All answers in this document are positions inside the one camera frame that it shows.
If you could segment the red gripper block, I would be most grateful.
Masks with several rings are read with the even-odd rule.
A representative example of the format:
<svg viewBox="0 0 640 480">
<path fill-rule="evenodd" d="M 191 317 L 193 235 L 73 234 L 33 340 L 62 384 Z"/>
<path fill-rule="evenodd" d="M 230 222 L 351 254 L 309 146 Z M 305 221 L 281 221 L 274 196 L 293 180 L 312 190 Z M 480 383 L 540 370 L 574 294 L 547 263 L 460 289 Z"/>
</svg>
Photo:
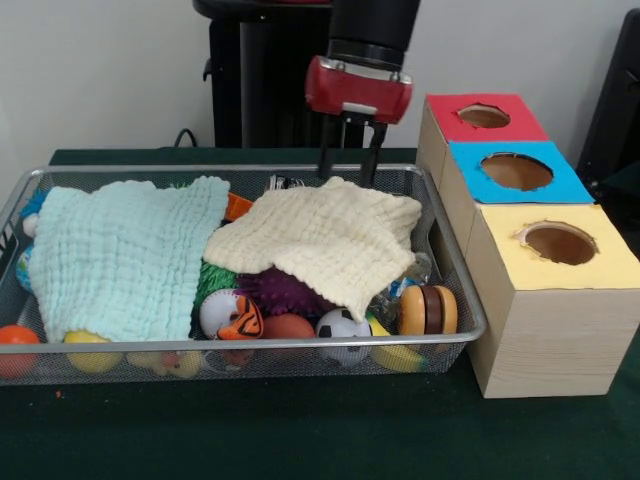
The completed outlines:
<svg viewBox="0 0 640 480">
<path fill-rule="evenodd" d="M 371 187 L 386 138 L 386 124 L 397 124 L 402 119 L 412 93 L 412 78 L 404 72 L 315 56 L 306 73 L 305 100 L 312 110 L 324 113 L 318 176 L 328 179 L 332 170 L 333 161 L 329 155 L 333 139 L 331 115 L 360 114 L 376 121 L 371 124 L 373 135 L 369 156 L 361 164 L 359 181 L 361 187 Z"/>
</svg>

